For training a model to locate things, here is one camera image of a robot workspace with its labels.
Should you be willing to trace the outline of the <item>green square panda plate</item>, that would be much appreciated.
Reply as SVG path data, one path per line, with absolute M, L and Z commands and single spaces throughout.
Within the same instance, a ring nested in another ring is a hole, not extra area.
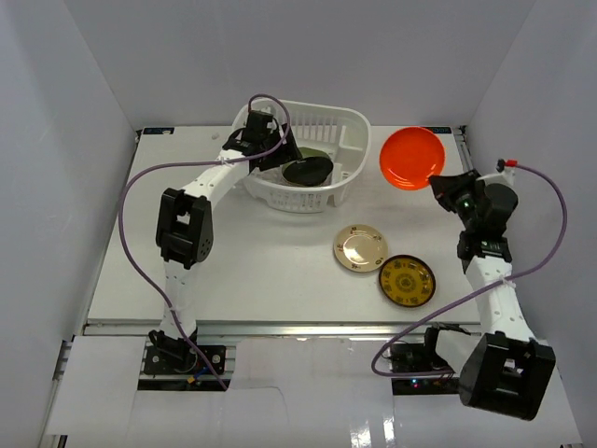
M 324 158 L 326 160 L 330 159 L 329 155 L 323 150 L 310 147 L 300 147 L 298 150 L 303 160 L 308 158 Z

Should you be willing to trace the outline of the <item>orange round plate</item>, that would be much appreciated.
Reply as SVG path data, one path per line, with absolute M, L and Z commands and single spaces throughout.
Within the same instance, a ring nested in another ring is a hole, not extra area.
M 406 191 L 428 187 L 429 177 L 441 174 L 445 160 L 446 150 L 439 138 L 430 130 L 415 126 L 392 133 L 379 155 L 383 178 Z

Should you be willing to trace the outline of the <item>black round plate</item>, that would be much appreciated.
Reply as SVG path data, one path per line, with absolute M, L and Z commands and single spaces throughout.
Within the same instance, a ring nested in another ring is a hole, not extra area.
M 317 187 L 322 185 L 333 170 L 333 162 L 321 156 L 291 162 L 283 170 L 283 179 L 291 185 Z

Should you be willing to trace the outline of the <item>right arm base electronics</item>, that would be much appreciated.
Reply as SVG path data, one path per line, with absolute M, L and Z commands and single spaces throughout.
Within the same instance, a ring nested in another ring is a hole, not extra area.
M 402 395 L 457 394 L 460 374 L 480 334 L 457 324 L 433 323 L 421 343 L 402 340 L 382 352 L 392 387 Z

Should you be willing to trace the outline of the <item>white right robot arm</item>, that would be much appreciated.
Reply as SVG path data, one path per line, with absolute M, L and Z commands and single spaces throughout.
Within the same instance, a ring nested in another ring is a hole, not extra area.
M 479 312 L 480 336 L 455 325 L 434 323 L 425 331 L 421 359 L 434 372 L 458 374 L 463 405 L 524 421 L 535 419 L 556 364 L 522 315 L 510 280 L 512 256 L 507 222 L 518 206 L 514 189 L 500 175 L 432 175 L 437 202 L 464 225 L 457 257 Z

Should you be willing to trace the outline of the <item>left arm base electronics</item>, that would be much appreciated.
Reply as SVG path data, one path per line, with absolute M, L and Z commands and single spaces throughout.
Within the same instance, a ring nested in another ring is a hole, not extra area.
M 144 353 L 138 389 L 168 392 L 223 392 L 203 360 L 192 350 L 182 366 L 173 367 L 165 355 L 149 344 Z

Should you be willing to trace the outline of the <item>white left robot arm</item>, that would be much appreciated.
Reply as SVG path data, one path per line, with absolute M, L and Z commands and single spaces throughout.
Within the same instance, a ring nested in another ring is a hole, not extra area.
M 266 171 L 299 158 L 290 124 L 251 110 L 245 126 L 223 145 L 215 165 L 181 189 L 162 193 L 156 243 L 168 300 L 160 328 L 150 331 L 149 339 L 175 371 L 189 371 L 197 361 L 197 349 L 185 341 L 196 331 L 194 301 L 185 288 L 193 266 L 205 261 L 213 248 L 215 206 L 255 169 Z

